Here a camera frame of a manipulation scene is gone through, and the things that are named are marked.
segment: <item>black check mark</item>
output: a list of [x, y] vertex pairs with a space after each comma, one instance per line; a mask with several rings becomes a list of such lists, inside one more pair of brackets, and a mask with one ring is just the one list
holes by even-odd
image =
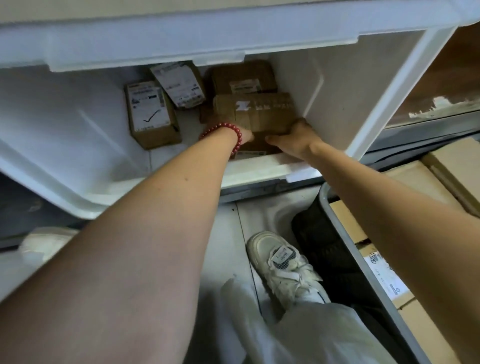
[[155, 114], [158, 113], [159, 111], [160, 111], [160, 109], [158, 109], [157, 111], [155, 111], [155, 112], [153, 113], [153, 115], [150, 116], [150, 118], [149, 118], [148, 120], [144, 120], [144, 122], [150, 122], [150, 120], [152, 119], [152, 117], [154, 117]]

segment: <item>white label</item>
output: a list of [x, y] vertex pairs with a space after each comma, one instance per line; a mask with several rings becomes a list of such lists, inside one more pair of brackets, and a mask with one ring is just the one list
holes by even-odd
[[248, 159], [248, 158], [253, 158], [253, 157], [260, 157], [260, 156], [265, 156], [267, 152], [264, 151], [250, 151], [250, 150], [245, 150], [245, 151], [240, 151], [235, 154], [234, 159]]
[[391, 300], [410, 291], [379, 252], [370, 253], [365, 261]]
[[235, 104], [237, 106], [235, 111], [248, 111], [250, 110], [249, 104], [250, 101], [237, 101], [237, 103]]
[[171, 62], [151, 70], [178, 108], [192, 108], [205, 101], [205, 95], [189, 66]]
[[250, 94], [262, 90], [258, 78], [254, 80], [232, 81], [230, 82], [230, 88], [233, 94]]
[[155, 82], [142, 82], [127, 87], [133, 129], [141, 132], [171, 124], [162, 92]]
[[293, 250], [286, 246], [280, 247], [272, 257], [272, 261], [278, 265], [284, 263], [293, 254]]

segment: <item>floor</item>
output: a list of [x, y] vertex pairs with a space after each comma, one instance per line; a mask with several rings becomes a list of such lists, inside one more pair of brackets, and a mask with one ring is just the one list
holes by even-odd
[[[241, 364], [245, 359], [245, 351], [219, 298], [221, 286], [233, 276], [255, 285], [262, 315], [268, 323], [281, 317], [279, 304], [269, 296], [248, 261], [245, 242], [259, 231], [271, 230], [295, 243], [291, 220], [312, 203], [318, 190], [318, 186], [309, 187], [218, 207], [205, 254], [197, 319], [186, 364]], [[1, 253], [0, 300], [34, 271], [17, 251]]]

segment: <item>red beaded bracelet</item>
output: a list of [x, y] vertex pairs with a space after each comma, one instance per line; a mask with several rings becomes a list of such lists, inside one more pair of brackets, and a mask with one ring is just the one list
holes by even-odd
[[231, 155], [234, 155], [235, 153], [238, 152], [239, 148], [240, 148], [240, 145], [241, 145], [241, 132], [240, 132], [240, 129], [237, 128], [235, 125], [233, 124], [230, 124], [229, 122], [221, 122], [217, 125], [214, 125], [212, 126], [211, 128], [205, 130], [202, 135], [200, 135], [200, 137], [198, 138], [198, 140], [201, 140], [203, 138], [205, 138], [207, 135], [209, 135], [211, 132], [214, 132], [215, 130], [217, 130], [218, 128], [230, 128], [232, 129], [233, 131], [235, 131], [237, 133], [237, 137], [238, 137], [238, 141], [237, 141], [237, 145], [235, 145], [235, 148], [233, 148], [232, 150], [232, 154]]

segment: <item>peeling paint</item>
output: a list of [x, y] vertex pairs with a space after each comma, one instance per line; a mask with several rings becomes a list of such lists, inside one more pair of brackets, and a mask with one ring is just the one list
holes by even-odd
[[434, 97], [432, 101], [433, 107], [430, 110], [409, 112], [408, 116], [411, 119], [437, 119], [480, 109], [480, 99], [465, 100], [457, 102], [456, 104], [452, 104], [446, 97], [438, 96]]

